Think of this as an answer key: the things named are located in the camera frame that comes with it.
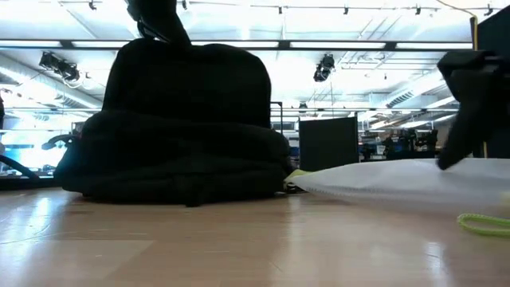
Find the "green strap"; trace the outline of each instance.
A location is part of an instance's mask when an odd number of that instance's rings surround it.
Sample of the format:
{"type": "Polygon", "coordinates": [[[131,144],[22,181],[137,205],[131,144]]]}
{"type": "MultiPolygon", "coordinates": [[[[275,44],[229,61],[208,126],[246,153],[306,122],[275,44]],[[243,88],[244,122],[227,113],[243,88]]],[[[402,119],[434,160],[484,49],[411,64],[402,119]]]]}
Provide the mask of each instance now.
{"type": "Polygon", "coordinates": [[[510,220],[503,218],[495,218],[481,214],[461,214],[457,218],[458,224],[465,230],[474,234],[485,235],[485,236],[497,236],[497,237],[510,237],[510,220]],[[467,222],[483,222],[494,226],[504,226],[506,229],[496,228],[482,228],[470,226],[467,222]]]}

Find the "black panel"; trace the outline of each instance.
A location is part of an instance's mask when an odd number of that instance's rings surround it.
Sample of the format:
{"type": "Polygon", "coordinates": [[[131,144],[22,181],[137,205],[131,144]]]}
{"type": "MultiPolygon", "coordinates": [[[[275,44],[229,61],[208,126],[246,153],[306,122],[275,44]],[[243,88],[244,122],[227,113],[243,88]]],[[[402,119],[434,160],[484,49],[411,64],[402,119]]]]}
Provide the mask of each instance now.
{"type": "Polygon", "coordinates": [[[320,171],[358,162],[357,118],[300,122],[302,170],[320,171]]]}
{"type": "MultiPolygon", "coordinates": [[[[478,26],[478,49],[491,50],[510,59],[510,6],[478,26]]],[[[510,147],[510,128],[500,129],[487,142],[488,157],[510,159],[508,147],[510,147]]]]}

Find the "ceiling light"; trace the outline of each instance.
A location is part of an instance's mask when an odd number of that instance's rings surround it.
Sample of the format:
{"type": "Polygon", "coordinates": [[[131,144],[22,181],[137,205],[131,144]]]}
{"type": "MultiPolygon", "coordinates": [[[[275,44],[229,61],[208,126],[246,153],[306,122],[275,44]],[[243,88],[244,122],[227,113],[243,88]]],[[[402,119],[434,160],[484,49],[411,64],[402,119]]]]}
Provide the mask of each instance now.
{"type": "Polygon", "coordinates": [[[442,116],[442,117],[436,119],[434,122],[441,122],[441,121],[444,121],[444,120],[448,120],[448,119],[453,118],[454,116],[455,116],[454,114],[453,115],[449,115],[449,116],[442,116]]]}
{"type": "Polygon", "coordinates": [[[392,108],[391,111],[395,112],[420,112],[420,108],[392,108]]]}
{"type": "Polygon", "coordinates": [[[111,48],[117,49],[124,47],[129,41],[73,41],[77,48],[111,48]]]}
{"type": "Polygon", "coordinates": [[[458,112],[458,108],[427,108],[427,112],[458,112]]]}
{"type": "Polygon", "coordinates": [[[397,49],[473,49],[471,43],[398,43],[397,49]]]}
{"type": "Polygon", "coordinates": [[[455,98],[453,96],[449,96],[445,99],[442,99],[442,100],[438,100],[437,102],[435,103],[432,103],[432,104],[429,104],[428,106],[426,106],[427,108],[437,108],[437,107],[441,107],[445,104],[449,104],[451,102],[455,101],[455,98]]]}
{"type": "Polygon", "coordinates": [[[386,43],[378,42],[312,42],[312,41],[293,41],[291,48],[305,49],[382,49],[386,43]]]}
{"type": "Polygon", "coordinates": [[[45,47],[59,48],[62,44],[59,41],[32,41],[32,40],[0,40],[2,47],[45,47]]]}
{"type": "Polygon", "coordinates": [[[394,123],[395,123],[395,122],[385,122],[385,121],[381,121],[381,122],[378,122],[378,123],[372,124],[372,125],[371,125],[371,128],[373,128],[373,129],[383,128],[383,127],[386,127],[386,126],[392,125],[392,124],[394,124],[394,123]]]}
{"type": "Polygon", "coordinates": [[[238,48],[276,48],[277,41],[193,41],[193,45],[221,44],[231,45],[238,48]]]}
{"type": "Polygon", "coordinates": [[[417,120],[414,122],[405,123],[405,124],[401,125],[400,128],[415,128],[415,127],[424,125],[426,123],[428,123],[428,121],[426,121],[426,120],[417,120]]]}

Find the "wooden surface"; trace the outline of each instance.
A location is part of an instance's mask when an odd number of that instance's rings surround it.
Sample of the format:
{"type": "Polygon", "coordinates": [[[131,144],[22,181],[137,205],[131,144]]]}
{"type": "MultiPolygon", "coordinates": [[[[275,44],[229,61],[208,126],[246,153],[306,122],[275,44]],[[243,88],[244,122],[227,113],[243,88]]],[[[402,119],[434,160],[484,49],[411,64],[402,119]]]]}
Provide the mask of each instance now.
{"type": "Polygon", "coordinates": [[[187,209],[0,194],[0,286],[510,286],[510,241],[313,195],[187,209]]]}

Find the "white plastic bag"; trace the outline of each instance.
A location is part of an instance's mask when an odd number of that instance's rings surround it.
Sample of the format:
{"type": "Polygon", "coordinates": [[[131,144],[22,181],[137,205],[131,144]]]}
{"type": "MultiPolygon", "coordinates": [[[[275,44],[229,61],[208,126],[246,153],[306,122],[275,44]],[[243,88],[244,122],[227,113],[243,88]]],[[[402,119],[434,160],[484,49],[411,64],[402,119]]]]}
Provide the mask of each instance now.
{"type": "Polygon", "coordinates": [[[435,159],[355,163],[291,181],[346,202],[501,214],[508,204],[510,159],[464,159],[448,171],[441,171],[435,159]]]}

